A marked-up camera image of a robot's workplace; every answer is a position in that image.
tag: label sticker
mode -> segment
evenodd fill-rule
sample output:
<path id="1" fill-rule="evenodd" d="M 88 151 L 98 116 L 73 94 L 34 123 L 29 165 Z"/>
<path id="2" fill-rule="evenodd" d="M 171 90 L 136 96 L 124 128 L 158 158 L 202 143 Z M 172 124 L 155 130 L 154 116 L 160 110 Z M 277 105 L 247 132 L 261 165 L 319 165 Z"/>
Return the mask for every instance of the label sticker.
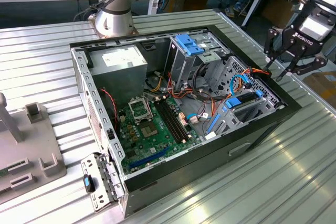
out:
<path id="1" fill-rule="evenodd" d="M 138 54 L 134 47 L 117 49 L 114 52 L 103 54 L 102 58 L 107 67 L 128 63 L 137 66 L 145 63 L 143 57 Z"/>
<path id="2" fill-rule="evenodd" d="M 336 81 L 335 76 L 325 76 L 329 81 Z"/>

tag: robotiq logo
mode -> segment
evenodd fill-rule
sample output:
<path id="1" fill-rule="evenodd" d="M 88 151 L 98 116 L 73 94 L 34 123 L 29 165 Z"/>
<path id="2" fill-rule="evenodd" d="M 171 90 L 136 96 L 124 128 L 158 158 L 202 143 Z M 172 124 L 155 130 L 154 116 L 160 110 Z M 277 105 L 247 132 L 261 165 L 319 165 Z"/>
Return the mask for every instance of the robotiq logo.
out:
<path id="1" fill-rule="evenodd" d="M 309 45 L 313 45 L 313 42 L 311 42 L 309 39 L 307 39 L 307 38 L 304 38 L 304 36 L 302 36 L 302 35 L 299 35 L 298 33 L 294 33 L 293 34 L 293 37 L 298 37 L 299 39 L 301 39 L 301 40 L 303 40 L 304 42 L 306 42 L 307 44 L 309 44 Z"/>

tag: gray plastic holder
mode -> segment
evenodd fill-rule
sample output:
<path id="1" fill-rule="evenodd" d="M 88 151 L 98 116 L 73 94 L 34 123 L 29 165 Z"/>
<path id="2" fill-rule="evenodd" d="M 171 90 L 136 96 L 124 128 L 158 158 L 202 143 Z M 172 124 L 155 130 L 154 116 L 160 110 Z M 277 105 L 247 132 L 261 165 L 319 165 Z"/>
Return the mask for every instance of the gray plastic holder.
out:
<path id="1" fill-rule="evenodd" d="M 47 109 L 39 103 L 9 114 L 0 93 L 0 204 L 66 175 Z"/>

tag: red cable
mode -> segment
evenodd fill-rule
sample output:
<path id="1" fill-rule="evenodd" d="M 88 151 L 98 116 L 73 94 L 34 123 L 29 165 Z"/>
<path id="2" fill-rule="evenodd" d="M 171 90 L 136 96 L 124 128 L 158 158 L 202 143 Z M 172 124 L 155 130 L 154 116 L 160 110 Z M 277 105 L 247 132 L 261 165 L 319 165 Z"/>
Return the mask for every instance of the red cable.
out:
<path id="1" fill-rule="evenodd" d="M 113 106 L 114 106 L 114 121 L 115 121 L 115 126 L 114 129 L 117 129 L 117 106 L 116 103 L 114 102 L 114 99 L 112 98 L 112 96 L 110 95 L 109 92 L 107 92 L 104 89 L 100 89 L 101 91 L 103 91 L 105 94 L 107 94 L 109 96 L 109 98 L 111 99 Z"/>

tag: cardboard box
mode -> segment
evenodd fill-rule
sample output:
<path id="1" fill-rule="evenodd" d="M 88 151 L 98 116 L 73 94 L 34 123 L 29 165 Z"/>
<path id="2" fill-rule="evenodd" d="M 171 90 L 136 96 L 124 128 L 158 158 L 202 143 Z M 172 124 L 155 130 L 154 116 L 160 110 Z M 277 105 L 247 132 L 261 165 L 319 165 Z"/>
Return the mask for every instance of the cardboard box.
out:
<path id="1" fill-rule="evenodd" d="M 336 109 L 336 71 L 312 73 L 303 82 Z"/>
<path id="2" fill-rule="evenodd" d="M 261 15 L 272 22 L 272 24 L 279 28 L 284 28 L 293 12 L 291 8 L 293 4 L 285 0 L 268 0 L 261 12 Z"/>

